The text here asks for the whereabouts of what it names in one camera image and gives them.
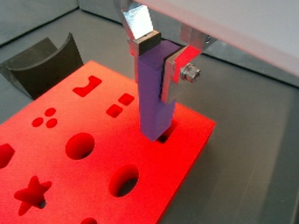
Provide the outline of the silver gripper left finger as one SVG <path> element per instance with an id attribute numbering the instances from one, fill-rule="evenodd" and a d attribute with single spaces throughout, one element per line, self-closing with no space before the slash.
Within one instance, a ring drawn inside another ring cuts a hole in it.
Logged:
<path id="1" fill-rule="evenodd" d="M 118 15 L 126 29 L 130 51 L 141 56 L 162 42 L 162 33 L 155 30 L 150 10 L 134 0 L 114 0 Z"/>

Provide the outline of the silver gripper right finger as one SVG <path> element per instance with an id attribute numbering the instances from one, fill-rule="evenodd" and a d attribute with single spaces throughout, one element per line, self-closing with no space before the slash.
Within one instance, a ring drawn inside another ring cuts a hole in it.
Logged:
<path id="1" fill-rule="evenodd" d="M 181 81 L 194 83 L 202 70 L 193 64 L 193 60 L 216 43 L 217 39 L 189 25 L 182 26 L 182 41 L 188 44 L 172 54 L 165 62 L 162 101 L 172 103 L 180 94 Z"/>

